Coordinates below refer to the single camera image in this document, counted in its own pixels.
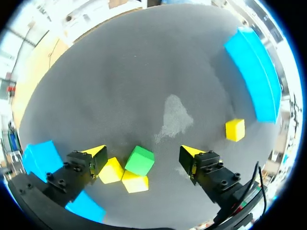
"red object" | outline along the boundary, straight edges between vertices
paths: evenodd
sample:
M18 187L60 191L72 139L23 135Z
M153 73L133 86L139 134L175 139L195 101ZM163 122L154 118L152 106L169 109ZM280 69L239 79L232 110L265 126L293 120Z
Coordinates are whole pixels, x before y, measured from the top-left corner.
M236 214L238 214L242 209L243 209L243 207L240 205L240 206L238 207L238 209L234 212L233 216L236 215Z
M6 90L6 92L12 92L12 91L15 91L15 87L14 86L9 86Z

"screw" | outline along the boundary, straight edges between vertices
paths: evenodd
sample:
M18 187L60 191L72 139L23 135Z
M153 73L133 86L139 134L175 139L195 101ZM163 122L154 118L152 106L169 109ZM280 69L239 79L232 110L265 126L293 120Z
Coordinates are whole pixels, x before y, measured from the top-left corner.
M225 180L222 180L221 183L220 183L220 185L221 185L222 187L225 187L227 184L228 184L228 182L225 181Z
M64 162L64 167L65 168L69 168L69 163L68 162Z
M64 181L63 179L60 179L60 180L58 181L58 184L59 184L61 187L65 187L65 186L66 186L66 183L65 183L65 181Z
M211 170L212 170L212 167L211 167L211 166L207 166L207 167L205 168L205 172L206 172L206 173L211 172Z
M47 179L48 180L52 180L53 179L52 173L48 172L46 175L47 175Z
M240 179L241 174L239 174L238 172L234 174L234 179L237 181Z
M80 167L78 167L78 166L74 167L73 169L74 169L76 172L81 172L81 169L80 169Z

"green cube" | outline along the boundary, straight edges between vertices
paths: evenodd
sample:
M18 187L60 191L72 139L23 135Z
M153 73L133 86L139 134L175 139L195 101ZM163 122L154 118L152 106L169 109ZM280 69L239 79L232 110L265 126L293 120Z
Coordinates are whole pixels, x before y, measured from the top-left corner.
M125 169L139 176L146 176L154 164L154 154L140 146L132 151Z

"black cable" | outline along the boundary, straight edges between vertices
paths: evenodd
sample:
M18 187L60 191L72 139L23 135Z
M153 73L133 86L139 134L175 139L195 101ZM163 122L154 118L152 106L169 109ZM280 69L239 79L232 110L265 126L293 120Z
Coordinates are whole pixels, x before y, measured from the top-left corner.
M260 176L260 183L261 183L261 190L262 190L262 194L263 194L263 201L264 201L264 208L263 208L263 213L261 216L263 216L265 214L265 211L267 210L267 198L265 196L265 191L264 191L264 186L263 186L263 179L262 179L262 173L261 173L261 167L258 166L258 170L259 170L259 176Z
M240 197L239 201L228 212L226 212L226 214L223 218L220 218L217 222L213 223L211 226L206 228L206 230L213 230L214 228L219 226L221 223L223 223L228 217L230 217L240 207L241 203L244 201L244 199L247 196L249 190L252 188L252 186L255 182L258 168L259 168L259 161L256 163L255 169L254 169L254 172L253 172L253 176L252 176L251 180L249 181L248 187L244 191L243 195Z

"blue block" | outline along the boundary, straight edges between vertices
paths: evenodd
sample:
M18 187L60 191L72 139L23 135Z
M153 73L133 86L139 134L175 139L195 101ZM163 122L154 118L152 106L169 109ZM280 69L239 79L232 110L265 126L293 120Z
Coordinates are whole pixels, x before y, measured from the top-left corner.
M63 166L52 140L37 145L27 145L23 155L24 169L27 174L33 172L39 179L47 182L46 173L54 173ZM81 217L102 223L106 214L103 208L93 201L83 190L72 203L65 208Z
M224 46L245 80L257 120L276 123L282 91L272 60L259 37L251 28L240 27Z

